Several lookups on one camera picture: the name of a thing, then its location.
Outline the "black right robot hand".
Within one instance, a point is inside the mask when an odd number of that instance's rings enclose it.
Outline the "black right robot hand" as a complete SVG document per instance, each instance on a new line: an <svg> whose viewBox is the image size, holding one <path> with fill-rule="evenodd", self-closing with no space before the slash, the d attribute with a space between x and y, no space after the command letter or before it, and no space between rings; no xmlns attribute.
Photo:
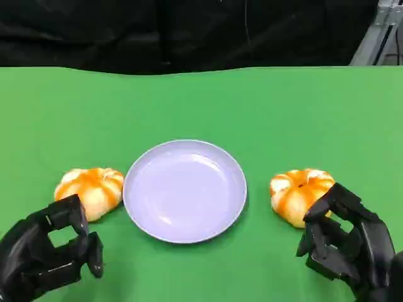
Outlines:
<svg viewBox="0 0 403 302"><path fill-rule="evenodd" d="M339 183L304 216L296 255L320 275L345 282L356 301L402 301L402 253L389 229Z"/></svg>

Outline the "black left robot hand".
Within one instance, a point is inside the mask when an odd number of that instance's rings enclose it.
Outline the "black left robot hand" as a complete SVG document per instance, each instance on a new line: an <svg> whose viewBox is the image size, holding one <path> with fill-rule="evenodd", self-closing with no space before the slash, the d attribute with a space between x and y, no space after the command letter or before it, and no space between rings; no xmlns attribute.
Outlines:
<svg viewBox="0 0 403 302"><path fill-rule="evenodd" d="M103 244L73 194L19 220L1 239L1 301L33 301L78 282L83 265L103 276Z"/></svg>

